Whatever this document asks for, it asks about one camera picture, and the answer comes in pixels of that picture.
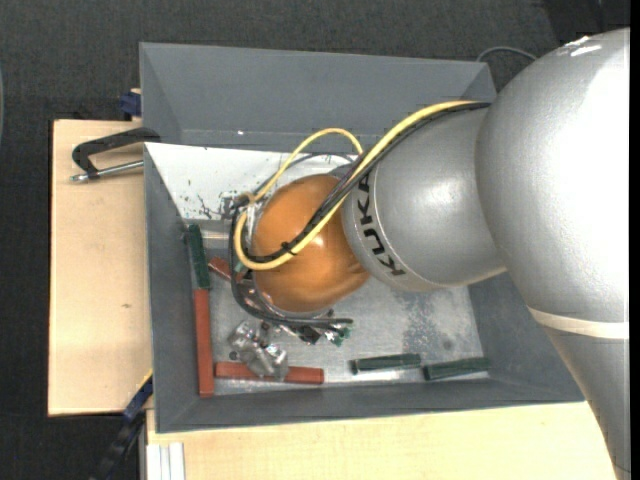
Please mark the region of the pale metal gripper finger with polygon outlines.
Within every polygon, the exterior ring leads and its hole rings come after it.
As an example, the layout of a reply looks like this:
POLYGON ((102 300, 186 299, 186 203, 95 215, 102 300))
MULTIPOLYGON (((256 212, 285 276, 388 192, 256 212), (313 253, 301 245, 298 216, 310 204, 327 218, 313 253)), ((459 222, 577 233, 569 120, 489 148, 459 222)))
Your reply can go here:
POLYGON ((289 372, 287 352, 277 344, 252 347, 246 363, 249 370, 260 378, 283 381, 289 372))
POLYGON ((245 320, 229 334, 227 343, 238 354, 253 353, 266 345, 265 329, 261 322, 245 320))

